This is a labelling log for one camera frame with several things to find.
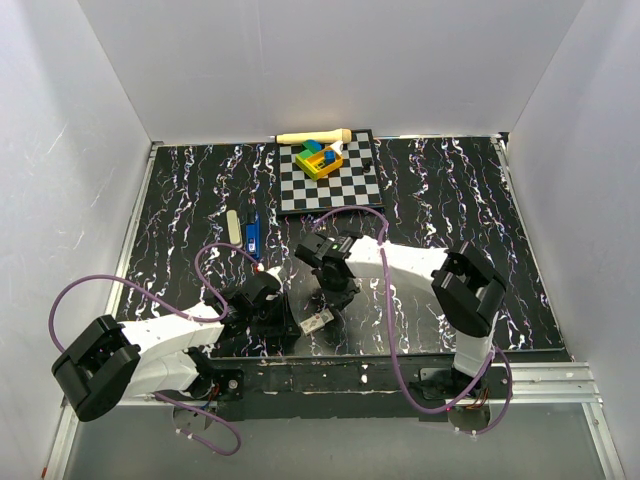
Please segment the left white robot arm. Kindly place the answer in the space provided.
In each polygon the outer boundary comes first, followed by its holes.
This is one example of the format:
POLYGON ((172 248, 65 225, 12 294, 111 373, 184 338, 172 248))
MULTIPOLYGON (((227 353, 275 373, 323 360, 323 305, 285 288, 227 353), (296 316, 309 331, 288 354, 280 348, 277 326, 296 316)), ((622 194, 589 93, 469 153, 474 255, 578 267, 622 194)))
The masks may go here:
POLYGON ((214 385, 226 391, 227 380, 205 364, 202 347, 231 357, 280 349, 286 338, 299 337, 283 288, 287 275, 272 267, 225 290, 227 314, 207 299, 148 320, 98 317, 63 349, 52 374, 82 422, 100 418, 123 398, 180 391, 200 400, 214 385))

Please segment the blue stapler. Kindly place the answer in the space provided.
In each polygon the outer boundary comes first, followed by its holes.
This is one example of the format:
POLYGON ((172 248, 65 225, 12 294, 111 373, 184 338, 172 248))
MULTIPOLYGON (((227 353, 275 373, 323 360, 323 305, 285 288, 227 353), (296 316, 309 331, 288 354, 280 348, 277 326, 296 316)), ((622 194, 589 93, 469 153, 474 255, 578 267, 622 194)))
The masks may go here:
POLYGON ((261 257, 260 237, 260 216, 257 211, 248 213, 245 224, 245 248, 255 260, 259 260, 261 257))

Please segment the staple box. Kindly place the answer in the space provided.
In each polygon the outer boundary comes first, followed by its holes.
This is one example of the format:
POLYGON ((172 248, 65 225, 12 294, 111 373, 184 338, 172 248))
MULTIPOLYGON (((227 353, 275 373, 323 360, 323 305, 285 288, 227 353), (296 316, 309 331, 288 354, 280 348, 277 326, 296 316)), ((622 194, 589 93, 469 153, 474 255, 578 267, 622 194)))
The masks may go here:
POLYGON ((312 333, 319 331, 324 328, 325 325, 334 320, 334 315, 331 313, 329 309, 322 310, 309 317, 306 320, 303 320, 299 324, 300 330, 307 336, 312 333))

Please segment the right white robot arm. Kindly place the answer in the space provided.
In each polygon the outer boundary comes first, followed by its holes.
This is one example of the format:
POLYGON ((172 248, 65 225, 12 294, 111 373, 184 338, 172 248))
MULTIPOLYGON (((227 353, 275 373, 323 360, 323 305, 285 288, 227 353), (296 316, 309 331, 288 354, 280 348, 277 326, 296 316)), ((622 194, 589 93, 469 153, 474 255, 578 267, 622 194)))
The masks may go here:
POLYGON ((433 394, 475 397, 489 384, 484 363, 490 355, 506 281, 470 242, 447 248, 417 248, 342 233, 337 238, 310 233, 295 257, 312 268, 327 303, 343 310, 354 298, 357 279, 383 278, 435 298, 455 330, 450 374, 423 385, 433 394))

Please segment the grey beige stapler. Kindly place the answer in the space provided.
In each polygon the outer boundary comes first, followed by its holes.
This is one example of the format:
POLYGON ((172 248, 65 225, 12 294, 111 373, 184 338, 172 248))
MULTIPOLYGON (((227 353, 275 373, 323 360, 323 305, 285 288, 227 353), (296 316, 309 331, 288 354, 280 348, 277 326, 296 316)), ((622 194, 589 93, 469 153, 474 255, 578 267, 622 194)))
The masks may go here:
POLYGON ((241 247, 243 245, 241 225, 236 210, 228 210, 226 212, 227 231, 229 237, 229 243, 235 247, 241 247))

